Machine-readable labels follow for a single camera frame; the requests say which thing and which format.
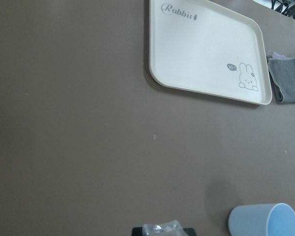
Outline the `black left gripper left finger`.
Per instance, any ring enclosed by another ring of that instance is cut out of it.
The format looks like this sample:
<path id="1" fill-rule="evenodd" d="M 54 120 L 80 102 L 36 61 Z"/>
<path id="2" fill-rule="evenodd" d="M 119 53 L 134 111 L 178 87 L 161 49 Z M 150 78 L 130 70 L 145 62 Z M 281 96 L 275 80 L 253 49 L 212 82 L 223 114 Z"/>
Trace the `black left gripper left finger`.
<path id="1" fill-rule="evenodd" d="M 134 227 L 132 229 L 131 236 L 143 236 L 142 227 Z"/>

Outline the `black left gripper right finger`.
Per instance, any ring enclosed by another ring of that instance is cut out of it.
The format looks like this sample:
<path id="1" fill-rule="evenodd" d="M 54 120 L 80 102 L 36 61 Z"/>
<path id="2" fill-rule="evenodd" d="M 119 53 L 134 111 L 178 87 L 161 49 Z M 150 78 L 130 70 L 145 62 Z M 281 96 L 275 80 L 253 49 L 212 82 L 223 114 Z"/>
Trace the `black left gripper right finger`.
<path id="1" fill-rule="evenodd" d="M 193 228 L 184 228 L 184 232 L 188 235 L 188 236 L 195 236 L 195 230 Z"/>

